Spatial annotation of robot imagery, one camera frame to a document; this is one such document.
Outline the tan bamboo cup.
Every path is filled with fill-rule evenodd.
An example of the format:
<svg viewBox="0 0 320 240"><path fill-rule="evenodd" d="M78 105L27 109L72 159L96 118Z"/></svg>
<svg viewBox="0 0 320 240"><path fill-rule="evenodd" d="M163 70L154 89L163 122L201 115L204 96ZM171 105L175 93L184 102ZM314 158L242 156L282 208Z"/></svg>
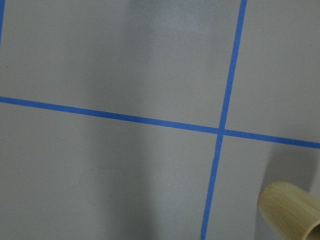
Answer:
<svg viewBox="0 0 320 240"><path fill-rule="evenodd" d="M282 240L320 238L320 200L287 181L276 181L259 194L262 218Z"/></svg>

